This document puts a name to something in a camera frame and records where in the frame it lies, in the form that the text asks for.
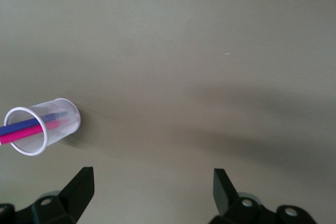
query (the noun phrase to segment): gray surface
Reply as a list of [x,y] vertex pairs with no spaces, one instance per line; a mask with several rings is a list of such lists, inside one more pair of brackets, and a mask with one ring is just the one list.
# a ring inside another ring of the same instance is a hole
[[336,213],[335,0],[0,0],[0,114],[58,97],[80,130],[0,148],[25,207],[94,166],[79,223],[207,223],[214,167],[271,210]]

